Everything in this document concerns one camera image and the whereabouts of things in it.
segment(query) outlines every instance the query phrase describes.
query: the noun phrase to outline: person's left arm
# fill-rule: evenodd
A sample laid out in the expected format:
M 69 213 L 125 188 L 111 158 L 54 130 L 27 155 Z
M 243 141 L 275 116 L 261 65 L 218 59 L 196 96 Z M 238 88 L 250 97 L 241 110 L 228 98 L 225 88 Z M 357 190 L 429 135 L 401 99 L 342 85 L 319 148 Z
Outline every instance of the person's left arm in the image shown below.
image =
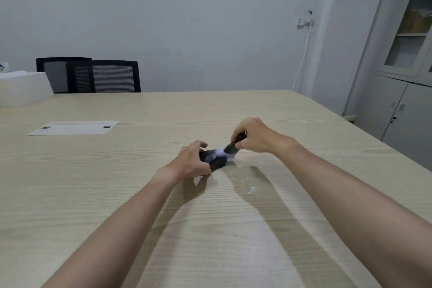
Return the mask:
M 162 206 L 179 181 L 210 174 L 197 140 L 159 169 L 135 196 L 117 209 L 42 288 L 120 287 Z

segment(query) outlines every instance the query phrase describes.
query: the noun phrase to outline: person's right arm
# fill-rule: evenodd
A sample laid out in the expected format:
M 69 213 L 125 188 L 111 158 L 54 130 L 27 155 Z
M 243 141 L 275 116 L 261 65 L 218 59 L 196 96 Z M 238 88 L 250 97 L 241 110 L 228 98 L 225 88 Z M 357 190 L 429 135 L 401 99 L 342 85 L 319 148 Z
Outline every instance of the person's right arm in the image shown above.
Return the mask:
M 278 157 L 383 287 L 432 287 L 430 223 L 258 118 L 243 120 L 231 141 L 245 131 L 236 147 Z

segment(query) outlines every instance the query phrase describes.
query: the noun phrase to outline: white cable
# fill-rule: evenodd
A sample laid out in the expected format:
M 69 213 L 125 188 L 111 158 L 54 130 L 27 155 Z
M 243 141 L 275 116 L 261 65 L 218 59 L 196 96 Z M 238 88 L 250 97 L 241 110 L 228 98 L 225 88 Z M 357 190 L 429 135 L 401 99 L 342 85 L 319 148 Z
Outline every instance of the white cable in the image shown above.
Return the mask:
M 300 69 L 302 68 L 303 61 L 305 60 L 305 56 L 306 56 L 306 50 L 308 49 L 308 41 L 309 41 L 309 35 L 311 33 L 310 28 L 312 28 L 312 22 L 307 21 L 307 23 L 309 23 L 309 31 L 308 31 L 308 37 L 306 38 L 306 43 L 305 43 L 305 52 L 303 53 L 303 58 L 301 59 L 299 70 L 297 71 L 297 74 L 295 75 L 294 84 L 292 85 L 292 89 L 291 89 L 292 91 L 294 91 L 295 82 L 297 81 L 297 76 L 299 75 Z

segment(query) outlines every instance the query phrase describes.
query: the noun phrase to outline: office chair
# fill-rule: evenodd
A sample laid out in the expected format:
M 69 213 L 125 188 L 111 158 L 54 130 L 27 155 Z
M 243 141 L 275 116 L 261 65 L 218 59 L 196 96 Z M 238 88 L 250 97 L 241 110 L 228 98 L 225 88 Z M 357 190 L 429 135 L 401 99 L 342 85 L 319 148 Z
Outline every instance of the office chair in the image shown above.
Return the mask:
M 88 57 L 47 57 L 36 58 L 36 71 L 45 72 L 55 94 L 68 93 L 66 63 L 71 61 L 91 61 Z
M 71 93 L 141 92 L 137 61 L 73 61 L 66 72 Z

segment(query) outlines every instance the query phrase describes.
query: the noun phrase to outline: person's left hand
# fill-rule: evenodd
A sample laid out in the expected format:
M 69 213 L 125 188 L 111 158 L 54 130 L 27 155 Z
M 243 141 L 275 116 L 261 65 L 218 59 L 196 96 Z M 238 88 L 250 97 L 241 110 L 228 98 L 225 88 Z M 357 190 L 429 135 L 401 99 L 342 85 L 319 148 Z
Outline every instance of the person's left hand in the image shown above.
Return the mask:
M 207 147 L 207 143 L 197 140 L 189 146 L 182 147 L 177 157 L 166 167 L 175 171 L 178 180 L 210 175 L 210 165 L 200 160 L 201 147 Z

